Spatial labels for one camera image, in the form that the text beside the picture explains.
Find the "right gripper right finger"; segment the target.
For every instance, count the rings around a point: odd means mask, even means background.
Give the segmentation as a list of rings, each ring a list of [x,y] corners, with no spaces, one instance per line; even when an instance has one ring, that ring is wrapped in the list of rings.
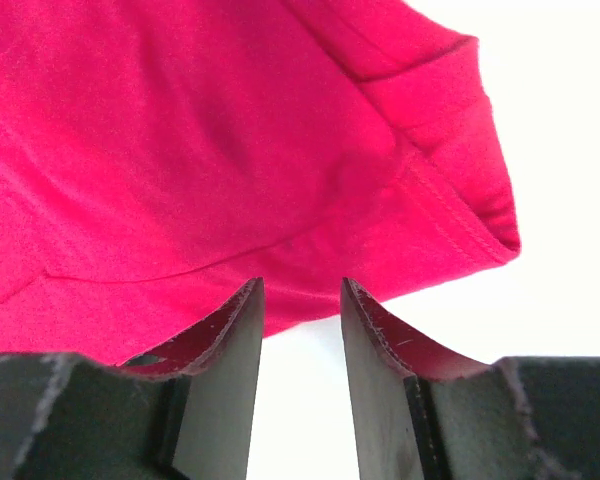
[[[600,479],[600,357],[484,364],[341,286],[364,479]]]

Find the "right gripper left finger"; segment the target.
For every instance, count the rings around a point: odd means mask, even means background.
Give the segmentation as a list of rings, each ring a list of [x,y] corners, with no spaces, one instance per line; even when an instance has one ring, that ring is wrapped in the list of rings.
[[[242,479],[264,282],[121,367],[0,354],[0,479]]]

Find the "red t shirt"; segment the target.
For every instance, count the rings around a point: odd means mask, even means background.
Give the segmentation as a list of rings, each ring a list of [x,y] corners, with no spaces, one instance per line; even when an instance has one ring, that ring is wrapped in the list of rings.
[[[517,257],[476,38],[401,1],[0,1],[0,352],[120,365]]]

